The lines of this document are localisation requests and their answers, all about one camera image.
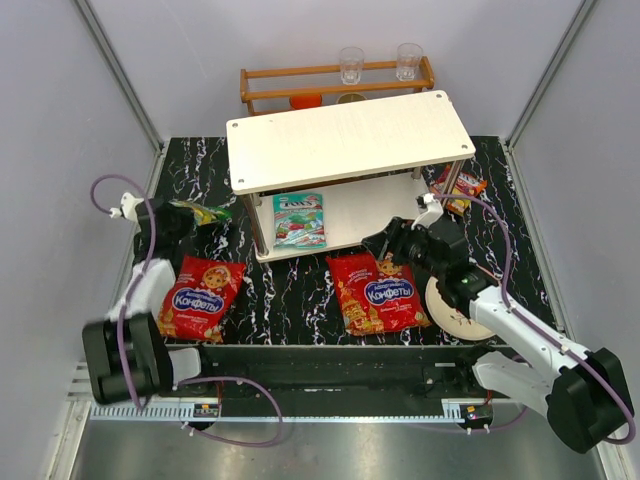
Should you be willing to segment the green yellow Fox's candy bag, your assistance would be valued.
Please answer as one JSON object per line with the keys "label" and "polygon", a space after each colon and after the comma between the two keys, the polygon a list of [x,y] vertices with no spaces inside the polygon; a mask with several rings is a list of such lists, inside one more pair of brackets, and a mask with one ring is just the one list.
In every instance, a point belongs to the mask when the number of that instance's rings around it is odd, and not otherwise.
{"label": "green yellow Fox's candy bag", "polygon": [[171,200],[171,205],[180,208],[188,208],[194,216],[197,227],[224,222],[231,219],[231,213],[220,207],[206,207],[191,201]]}

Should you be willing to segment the teal Fox's mint candy bag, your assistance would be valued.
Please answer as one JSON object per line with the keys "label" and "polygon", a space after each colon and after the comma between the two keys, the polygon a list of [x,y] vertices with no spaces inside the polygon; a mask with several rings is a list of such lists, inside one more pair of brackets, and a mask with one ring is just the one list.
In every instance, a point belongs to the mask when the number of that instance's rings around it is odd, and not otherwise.
{"label": "teal Fox's mint candy bag", "polygon": [[273,197],[274,247],[315,249],[326,246],[323,196],[315,192]]}

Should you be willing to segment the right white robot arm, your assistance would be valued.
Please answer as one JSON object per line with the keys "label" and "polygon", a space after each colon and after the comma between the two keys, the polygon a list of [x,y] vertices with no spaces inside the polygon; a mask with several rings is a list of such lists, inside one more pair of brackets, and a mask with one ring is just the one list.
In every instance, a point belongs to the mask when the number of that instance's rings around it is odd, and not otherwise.
{"label": "right white robot arm", "polygon": [[[476,382],[545,417],[570,449],[586,453],[601,442],[627,444],[636,436],[634,408],[619,358],[591,351],[518,307],[504,286],[473,261],[458,225],[439,219],[428,227],[394,217],[362,241],[378,260],[427,271],[445,303],[488,328],[518,355],[488,351],[473,360]],[[624,438],[614,434],[627,429]]]}

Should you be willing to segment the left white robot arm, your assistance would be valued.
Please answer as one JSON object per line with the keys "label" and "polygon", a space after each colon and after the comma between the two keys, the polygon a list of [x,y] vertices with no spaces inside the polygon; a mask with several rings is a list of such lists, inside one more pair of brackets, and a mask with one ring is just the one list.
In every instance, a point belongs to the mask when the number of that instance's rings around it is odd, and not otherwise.
{"label": "left white robot arm", "polygon": [[195,350],[171,355],[166,337],[222,340],[220,325],[239,293],[243,263],[185,254],[184,240],[208,242],[231,219],[222,208],[122,195],[113,218],[135,223],[135,257],[124,294],[105,318],[86,324],[82,340],[91,390],[100,405],[167,393],[201,372]]}

